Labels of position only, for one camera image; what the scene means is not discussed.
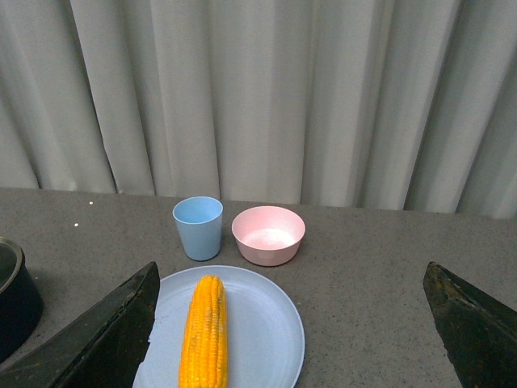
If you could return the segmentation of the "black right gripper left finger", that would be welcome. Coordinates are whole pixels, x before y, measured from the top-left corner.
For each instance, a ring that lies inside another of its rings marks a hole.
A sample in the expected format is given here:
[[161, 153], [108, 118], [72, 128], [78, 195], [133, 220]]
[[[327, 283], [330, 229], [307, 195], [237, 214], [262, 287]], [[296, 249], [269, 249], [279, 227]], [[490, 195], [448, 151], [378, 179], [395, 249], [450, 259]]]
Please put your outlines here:
[[130, 387], [149, 347], [160, 289], [151, 262], [1, 372], [3, 387]]

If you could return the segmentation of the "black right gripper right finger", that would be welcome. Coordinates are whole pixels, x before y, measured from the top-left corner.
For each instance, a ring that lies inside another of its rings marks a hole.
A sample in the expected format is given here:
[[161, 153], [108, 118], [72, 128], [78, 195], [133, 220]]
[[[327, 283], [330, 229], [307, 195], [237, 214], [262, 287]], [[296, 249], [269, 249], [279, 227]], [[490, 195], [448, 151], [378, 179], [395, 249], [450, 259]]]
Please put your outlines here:
[[516, 312], [435, 262], [423, 288], [460, 384], [515, 387]]

